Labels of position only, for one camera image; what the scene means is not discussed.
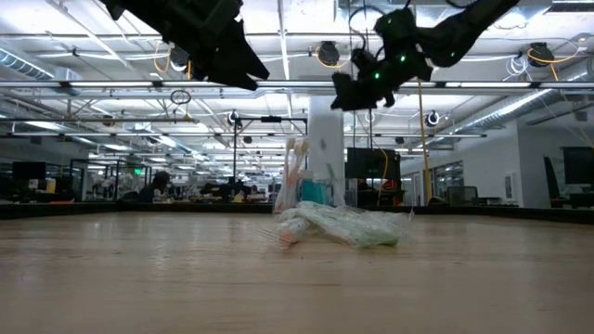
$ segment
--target wooden table surface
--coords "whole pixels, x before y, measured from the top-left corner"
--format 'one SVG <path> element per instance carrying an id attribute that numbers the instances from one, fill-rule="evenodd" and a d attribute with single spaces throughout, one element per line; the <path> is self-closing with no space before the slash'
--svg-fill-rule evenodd
<path id="1" fill-rule="evenodd" d="M 0 333 L 594 333 L 594 228 L 419 216 L 408 245 L 270 249 L 263 214 L 0 222 Z"/>

